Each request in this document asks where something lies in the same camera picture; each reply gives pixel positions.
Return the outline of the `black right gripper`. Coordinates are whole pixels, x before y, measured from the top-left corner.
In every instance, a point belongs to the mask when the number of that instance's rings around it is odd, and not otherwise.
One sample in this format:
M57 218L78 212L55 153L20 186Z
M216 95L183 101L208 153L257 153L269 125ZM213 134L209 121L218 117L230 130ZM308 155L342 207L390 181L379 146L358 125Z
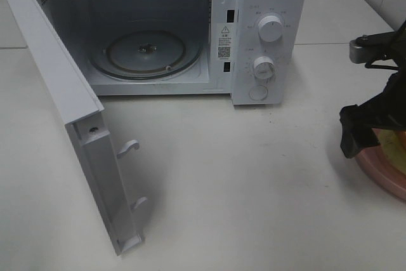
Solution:
M393 32L351 40L349 58L367 69L394 73L380 94L361 106L349 105L340 110L340 147L347 159L380 144L373 128L405 130L405 24Z

